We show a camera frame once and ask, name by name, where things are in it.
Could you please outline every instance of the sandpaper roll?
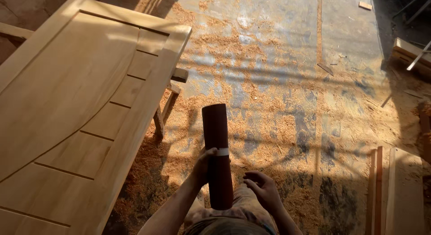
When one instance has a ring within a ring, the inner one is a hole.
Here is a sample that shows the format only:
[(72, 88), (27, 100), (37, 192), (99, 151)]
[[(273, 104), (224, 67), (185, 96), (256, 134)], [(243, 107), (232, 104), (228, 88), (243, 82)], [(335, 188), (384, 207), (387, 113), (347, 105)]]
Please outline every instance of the sandpaper roll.
[(209, 199), (214, 210), (232, 207), (231, 166), (228, 145), (228, 117), (226, 104), (209, 105), (202, 108), (203, 136), (205, 149), (216, 147), (217, 155), (208, 163)]

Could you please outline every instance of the person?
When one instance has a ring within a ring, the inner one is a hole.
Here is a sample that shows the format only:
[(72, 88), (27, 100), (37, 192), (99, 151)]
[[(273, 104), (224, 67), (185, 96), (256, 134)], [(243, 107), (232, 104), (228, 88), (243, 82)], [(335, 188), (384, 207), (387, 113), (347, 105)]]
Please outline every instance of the person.
[(205, 209), (198, 194), (207, 181), (208, 160), (217, 148), (202, 149), (192, 172), (184, 183), (143, 225), (138, 235), (176, 235), (184, 222), (185, 235), (253, 234), (302, 235), (281, 202), (272, 178), (248, 171), (244, 184), (234, 191), (229, 210)]

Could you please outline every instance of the person's right hand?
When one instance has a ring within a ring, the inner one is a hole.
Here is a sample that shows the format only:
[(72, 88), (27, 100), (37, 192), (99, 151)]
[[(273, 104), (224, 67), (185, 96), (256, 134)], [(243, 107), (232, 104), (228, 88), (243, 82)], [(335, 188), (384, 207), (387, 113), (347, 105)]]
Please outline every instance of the person's right hand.
[(243, 179), (247, 187), (256, 194), (259, 203), (271, 215), (277, 213), (280, 209), (284, 209), (275, 182), (271, 177), (259, 171), (248, 171)]

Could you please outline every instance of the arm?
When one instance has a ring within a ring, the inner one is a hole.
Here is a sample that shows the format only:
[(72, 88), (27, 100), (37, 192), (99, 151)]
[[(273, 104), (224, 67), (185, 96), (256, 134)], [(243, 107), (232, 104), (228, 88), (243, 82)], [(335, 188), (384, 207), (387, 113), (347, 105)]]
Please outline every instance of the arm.
[(208, 159), (217, 148), (201, 150), (191, 174), (169, 200), (143, 225), (138, 235), (176, 235), (200, 189), (207, 181)]
[(281, 235), (302, 235), (281, 202), (272, 178), (258, 171), (245, 173), (244, 183), (257, 196), (259, 203), (272, 215)]

